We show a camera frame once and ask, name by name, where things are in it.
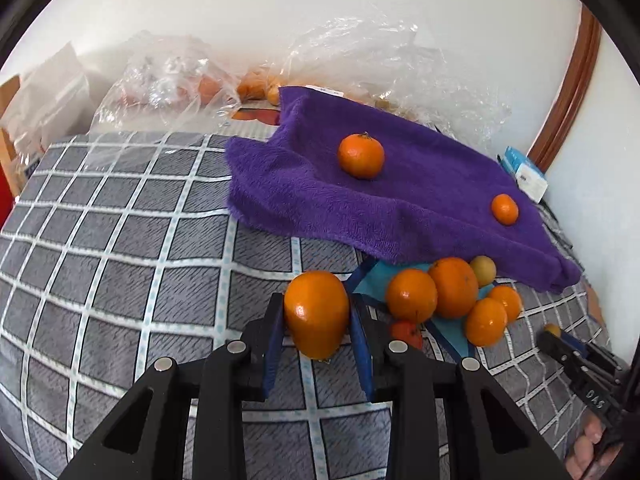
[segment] cardboard box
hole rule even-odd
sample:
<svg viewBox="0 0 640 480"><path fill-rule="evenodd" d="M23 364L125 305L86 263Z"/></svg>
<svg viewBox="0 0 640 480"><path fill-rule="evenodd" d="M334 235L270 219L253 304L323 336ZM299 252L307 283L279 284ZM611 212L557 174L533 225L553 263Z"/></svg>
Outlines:
<svg viewBox="0 0 640 480"><path fill-rule="evenodd" d="M20 77L14 76L9 81L0 86L0 117L4 114L4 111L14 98L16 92L20 88ZM0 136L0 164L2 165L2 171L11 189L11 194L15 197L20 194L20 191L24 187L24 183L21 182L14 171L14 159L15 148L14 144L9 139L9 135L6 131L1 130Z"/></svg>

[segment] metal screw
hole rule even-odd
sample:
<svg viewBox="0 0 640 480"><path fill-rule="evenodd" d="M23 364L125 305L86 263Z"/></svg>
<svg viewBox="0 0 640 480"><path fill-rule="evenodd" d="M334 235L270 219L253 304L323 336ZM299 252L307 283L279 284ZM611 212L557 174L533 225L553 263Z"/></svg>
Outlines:
<svg viewBox="0 0 640 480"><path fill-rule="evenodd" d="M170 357L161 357L159 359L156 359L156 362L154 363L154 368L159 372L164 372L169 368L171 368L173 365L174 365L174 362L171 360Z"/></svg>
<svg viewBox="0 0 640 480"><path fill-rule="evenodd" d="M473 357L465 357L462 359L462 367L470 372L475 372L480 369L480 363Z"/></svg>
<svg viewBox="0 0 640 480"><path fill-rule="evenodd" d="M242 341L237 340L229 343L226 346L226 349L231 354L239 354L240 352L244 352L244 350L246 349L246 345Z"/></svg>
<svg viewBox="0 0 640 480"><path fill-rule="evenodd" d="M407 351L409 347L404 341L400 341L399 339L394 339L391 343L389 343L389 350L391 350L394 354L403 354Z"/></svg>

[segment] red object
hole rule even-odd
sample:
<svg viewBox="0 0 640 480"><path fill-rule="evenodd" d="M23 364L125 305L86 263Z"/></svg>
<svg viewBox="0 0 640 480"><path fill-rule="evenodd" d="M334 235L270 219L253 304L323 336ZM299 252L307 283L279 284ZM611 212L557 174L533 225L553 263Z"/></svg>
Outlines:
<svg viewBox="0 0 640 480"><path fill-rule="evenodd" d="M11 188L4 176L4 171L0 170L0 224L4 225L6 219L9 218L11 209L14 208L14 196L11 194Z"/></svg>
<svg viewBox="0 0 640 480"><path fill-rule="evenodd" d="M399 339L422 350L422 334L418 326L411 321L396 321L389 327L389 334L393 339Z"/></svg>

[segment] finger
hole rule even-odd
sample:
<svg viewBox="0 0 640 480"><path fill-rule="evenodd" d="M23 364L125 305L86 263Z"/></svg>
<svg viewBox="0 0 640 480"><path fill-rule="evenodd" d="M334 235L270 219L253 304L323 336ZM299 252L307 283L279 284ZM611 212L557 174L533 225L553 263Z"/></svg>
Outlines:
<svg viewBox="0 0 640 480"><path fill-rule="evenodd" d="M564 465L573 480L580 480L580 477L582 476L582 469L580 469L575 456L570 456Z"/></svg>
<svg viewBox="0 0 640 480"><path fill-rule="evenodd" d="M574 444L575 459L584 471L593 459L593 444L587 436L579 436Z"/></svg>
<svg viewBox="0 0 640 480"><path fill-rule="evenodd" d="M584 417L584 434L592 444L599 443L602 438L602 423L597 416L589 411L587 411L587 415Z"/></svg>

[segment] human hand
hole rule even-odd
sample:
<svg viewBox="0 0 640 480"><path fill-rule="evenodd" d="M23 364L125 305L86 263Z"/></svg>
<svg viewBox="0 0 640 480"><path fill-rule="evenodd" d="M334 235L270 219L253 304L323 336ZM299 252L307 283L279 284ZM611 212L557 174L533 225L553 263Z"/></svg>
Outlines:
<svg viewBox="0 0 640 480"><path fill-rule="evenodd" d="M574 443L574 453L566 460L566 470L573 480L579 480L593 459L593 446L599 443L602 438L604 428L600 419L589 410L584 417L584 433L578 437ZM621 446L614 446L604 453L604 455L593 465L585 480L596 480L600 478L618 455Z"/></svg>

